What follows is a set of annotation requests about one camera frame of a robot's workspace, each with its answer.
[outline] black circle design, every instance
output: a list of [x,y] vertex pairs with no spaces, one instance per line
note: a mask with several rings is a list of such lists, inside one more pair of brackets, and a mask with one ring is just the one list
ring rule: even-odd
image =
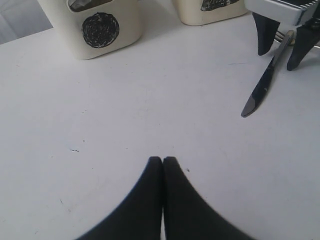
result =
[[82,24],[85,42],[95,49],[105,48],[112,44],[118,37],[119,31],[117,19],[112,14],[105,12],[97,12]]

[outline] white table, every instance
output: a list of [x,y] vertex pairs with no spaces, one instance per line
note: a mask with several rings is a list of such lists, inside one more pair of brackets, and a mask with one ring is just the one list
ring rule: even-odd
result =
[[176,156],[256,239],[319,240],[319,51],[297,71],[284,60],[243,119],[272,58],[257,55],[252,17],[191,27],[169,0],[141,7],[144,36],[96,59],[75,60],[54,29],[0,46],[0,239],[75,239],[149,156]]

